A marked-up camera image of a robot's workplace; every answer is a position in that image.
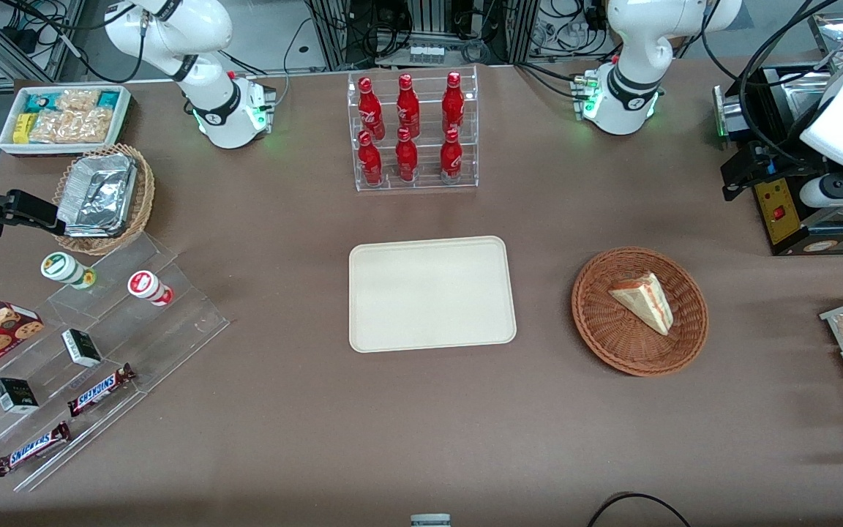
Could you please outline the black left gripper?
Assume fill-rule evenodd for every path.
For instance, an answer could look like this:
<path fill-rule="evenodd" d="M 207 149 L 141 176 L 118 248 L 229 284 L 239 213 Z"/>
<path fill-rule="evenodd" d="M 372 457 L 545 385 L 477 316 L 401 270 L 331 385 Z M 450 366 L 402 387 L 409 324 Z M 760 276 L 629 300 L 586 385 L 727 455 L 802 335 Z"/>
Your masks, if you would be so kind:
<path fill-rule="evenodd" d="M 799 165 L 777 161 L 779 154 L 763 141 L 746 141 L 740 147 L 743 161 L 727 161 L 722 165 L 724 201 L 735 200 L 760 179 L 760 193 L 772 193 L 789 187 L 792 193 L 823 193 L 822 178 L 829 172 L 828 161 L 812 161 Z"/>

